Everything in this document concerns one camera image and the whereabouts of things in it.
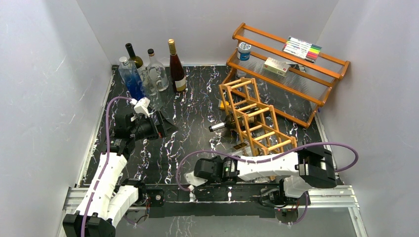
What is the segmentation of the clear bottle bottom rack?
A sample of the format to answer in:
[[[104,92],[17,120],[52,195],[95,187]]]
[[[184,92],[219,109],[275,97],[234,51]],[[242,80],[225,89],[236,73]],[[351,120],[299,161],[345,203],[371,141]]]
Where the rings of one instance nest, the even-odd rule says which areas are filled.
[[[158,91],[156,83],[150,78],[149,73],[145,67],[138,69],[140,78],[142,80],[142,87],[147,98],[150,100],[150,106],[154,110],[160,110],[163,102]]]

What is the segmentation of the clear bottle rack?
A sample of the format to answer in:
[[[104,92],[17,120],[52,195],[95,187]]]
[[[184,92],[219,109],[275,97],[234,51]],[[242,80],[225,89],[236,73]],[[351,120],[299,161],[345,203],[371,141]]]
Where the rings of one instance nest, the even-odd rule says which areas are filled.
[[[254,156],[250,144],[248,142],[242,142],[233,146],[229,150],[227,157],[235,157],[239,160],[260,160],[263,159],[263,153],[259,148],[256,148],[256,155]]]
[[[150,78],[149,73],[145,67],[138,69],[140,78],[142,80],[142,87],[147,98],[150,100],[150,106],[154,110],[160,110],[163,102],[158,91],[156,83]]]

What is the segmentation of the silver capped dark bottle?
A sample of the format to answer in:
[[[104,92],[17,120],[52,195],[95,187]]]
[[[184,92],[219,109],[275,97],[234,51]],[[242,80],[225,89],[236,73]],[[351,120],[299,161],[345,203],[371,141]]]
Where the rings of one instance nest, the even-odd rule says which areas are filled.
[[[239,122],[239,127],[240,128],[245,127],[245,121],[244,121],[244,118],[242,116],[237,116],[237,120]],[[237,128],[236,121],[235,121],[235,116],[233,114],[227,115],[225,117],[224,121],[222,121],[218,124],[209,126],[209,131],[214,132],[214,131],[222,129],[222,128],[228,128],[230,130]]]

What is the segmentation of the dark red wine bottle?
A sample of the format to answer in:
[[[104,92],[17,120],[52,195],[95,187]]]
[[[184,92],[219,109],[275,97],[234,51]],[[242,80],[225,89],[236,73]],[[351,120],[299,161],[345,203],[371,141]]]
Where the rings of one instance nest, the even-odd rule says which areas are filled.
[[[182,92],[186,89],[186,75],[177,55],[174,39],[168,40],[168,47],[170,53],[169,69],[173,90],[175,93]]]

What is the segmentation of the clear glass bottle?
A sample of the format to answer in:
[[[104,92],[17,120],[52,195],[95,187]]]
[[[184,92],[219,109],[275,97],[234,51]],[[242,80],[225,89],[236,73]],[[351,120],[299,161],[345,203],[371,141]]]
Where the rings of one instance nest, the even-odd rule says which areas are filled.
[[[147,66],[150,79],[155,82],[158,91],[165,91],[169,86],[165,67],[160,61],[157,60],[155,57],[155,52],[152,48],[148,49],[147,52],[150,61],[149,65]]]

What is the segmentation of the blue square bottle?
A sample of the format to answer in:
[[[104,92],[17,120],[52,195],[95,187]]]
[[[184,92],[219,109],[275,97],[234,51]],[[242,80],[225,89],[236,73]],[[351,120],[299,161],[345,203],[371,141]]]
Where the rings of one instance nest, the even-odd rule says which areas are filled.
[[[142,81],[140,75],[133,61],[128,60],[123,56],[119,58],[119,73],[126,85],[131,97],[135,100],[140,100],[145,97],[142,89]]]

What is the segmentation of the green wine bottle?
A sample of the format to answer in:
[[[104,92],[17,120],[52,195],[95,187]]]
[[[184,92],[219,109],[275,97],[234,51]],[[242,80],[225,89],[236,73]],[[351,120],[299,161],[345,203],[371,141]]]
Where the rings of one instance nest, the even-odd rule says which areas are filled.
[[[141,72],[143,69],[143,60],[135,54],[131,43],[126,43],[125,47],[128,52],[129,59],[135,63],[136,69]]]

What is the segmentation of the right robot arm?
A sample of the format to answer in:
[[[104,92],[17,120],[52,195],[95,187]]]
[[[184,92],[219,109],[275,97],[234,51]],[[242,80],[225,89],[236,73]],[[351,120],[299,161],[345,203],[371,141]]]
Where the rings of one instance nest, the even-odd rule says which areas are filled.
[[[284,204],[292,204],[311,188],[337,186],[332,153],[323,146],[256,157],[201,158],[184,177],[190,188],[195,188],[205,183],[230,185],[268,176],[283,178],[278,197]]]

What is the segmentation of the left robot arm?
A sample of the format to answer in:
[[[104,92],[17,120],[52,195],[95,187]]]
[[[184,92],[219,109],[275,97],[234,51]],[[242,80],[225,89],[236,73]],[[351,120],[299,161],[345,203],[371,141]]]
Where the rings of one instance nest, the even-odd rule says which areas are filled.
[[[73,214],[66,214],[62,226],[68,237],[114,237],[116,227],[132,205],[160,207],[164,191],[147,188],[139,179],[125,179],[117,185],[138,140],[156,140],[178,128],[156,111],[157,122],[144,114],[117,115],[110,138],[104,144],[100,163],[84,198]]]

